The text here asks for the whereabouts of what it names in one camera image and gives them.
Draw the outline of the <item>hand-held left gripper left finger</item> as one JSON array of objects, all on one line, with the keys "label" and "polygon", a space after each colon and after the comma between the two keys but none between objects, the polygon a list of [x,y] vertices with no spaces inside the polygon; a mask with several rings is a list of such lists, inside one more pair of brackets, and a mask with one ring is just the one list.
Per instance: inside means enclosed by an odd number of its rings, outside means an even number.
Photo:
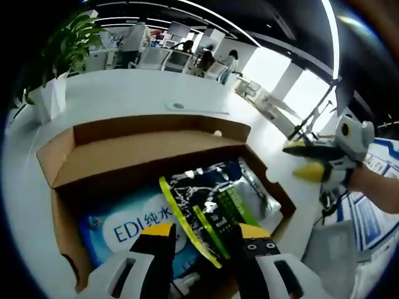
[{"label": "hand-held left gripper left finger", "polygon": [[96,268],[77,298],[168,298],[173,278],[176,224],[142,231],[130,250],[111,255]]}]

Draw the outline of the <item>person's right hand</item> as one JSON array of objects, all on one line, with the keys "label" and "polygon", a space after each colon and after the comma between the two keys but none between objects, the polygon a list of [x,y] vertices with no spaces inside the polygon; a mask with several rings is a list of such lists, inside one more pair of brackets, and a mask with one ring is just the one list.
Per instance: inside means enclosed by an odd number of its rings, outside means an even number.
[{"label": "person's right hand", "polygon": [[379,174],[369,170],[363,163],[358,165],[349,179],[348,189],[353,192],[361,192],[371,201],[378,199],[381,177]]}]

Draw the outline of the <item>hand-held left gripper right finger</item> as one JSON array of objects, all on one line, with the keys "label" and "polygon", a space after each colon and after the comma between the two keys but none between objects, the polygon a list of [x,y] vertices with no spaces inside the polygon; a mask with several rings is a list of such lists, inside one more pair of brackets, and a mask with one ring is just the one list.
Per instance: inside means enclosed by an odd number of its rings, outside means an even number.
[{"label": "hand-held left gripper right finger", "polygon": [[239,223],[232,231],[232,262],[241,298],[330,298],[300,259],[282,254],[268,231]]}]

